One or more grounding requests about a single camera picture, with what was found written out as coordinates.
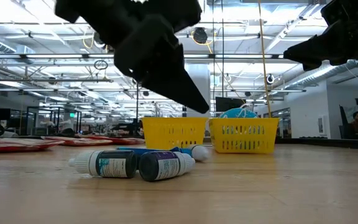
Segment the blue object in basket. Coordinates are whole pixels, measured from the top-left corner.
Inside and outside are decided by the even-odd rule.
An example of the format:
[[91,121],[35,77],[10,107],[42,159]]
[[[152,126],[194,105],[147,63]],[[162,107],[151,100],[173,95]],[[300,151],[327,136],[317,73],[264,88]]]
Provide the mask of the blue object in basket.
[[219,118],[257,118],[258,115],[245,108],[233,108],[224,112]]

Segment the wall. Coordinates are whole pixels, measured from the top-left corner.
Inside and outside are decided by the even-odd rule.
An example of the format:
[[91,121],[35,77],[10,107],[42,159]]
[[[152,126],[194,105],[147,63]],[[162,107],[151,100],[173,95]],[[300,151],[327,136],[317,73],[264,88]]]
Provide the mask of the wall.
[[329,125],[331,127],[331,138],[340,139],[339,125],[342,125],[339,105],[345,107],[356,106],[358,98],[358,85],[327,85]]
[[[305,88],[306,93],[290,93],[284,101],[275,101],[271,110],[291,109],[291,135],[292,138],[320,137],[318,132],[318,118],[325,117],[326,137],[330,138],[330,123],[328,121],[328,97],[326,81],[318,83],[316,87]],[[255,107],[258,114],[267,113],[267,106]]]

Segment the bottle label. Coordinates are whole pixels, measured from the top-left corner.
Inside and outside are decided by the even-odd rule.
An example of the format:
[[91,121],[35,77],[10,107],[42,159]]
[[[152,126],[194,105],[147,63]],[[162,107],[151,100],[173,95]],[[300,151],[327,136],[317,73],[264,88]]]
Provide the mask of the bottle label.
[[127,177],[126,159],[99,159],[101,177]]
[[158,159],[158,175],[155,180],[162,180],[178,175],[180,162],[178,156],[173,152],[156,152]]

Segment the security camera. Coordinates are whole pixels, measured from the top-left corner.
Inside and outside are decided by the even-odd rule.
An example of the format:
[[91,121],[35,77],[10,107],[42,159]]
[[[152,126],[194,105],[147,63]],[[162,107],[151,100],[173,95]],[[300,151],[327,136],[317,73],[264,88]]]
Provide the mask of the security camera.
[[268,77],[266,77],[266,82],[267,82],[268,85],[273,84],[274,76],[272,74],[270,74]]

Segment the wooden table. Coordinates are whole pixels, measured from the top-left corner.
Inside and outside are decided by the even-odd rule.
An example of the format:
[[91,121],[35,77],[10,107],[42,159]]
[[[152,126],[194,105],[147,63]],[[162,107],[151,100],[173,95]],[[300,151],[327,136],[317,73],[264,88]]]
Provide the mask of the wooden table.
[[154,183],[77,174],[67,161],[82,150],[0,154],[0,223],[358,223],[358,150],[215,154]]

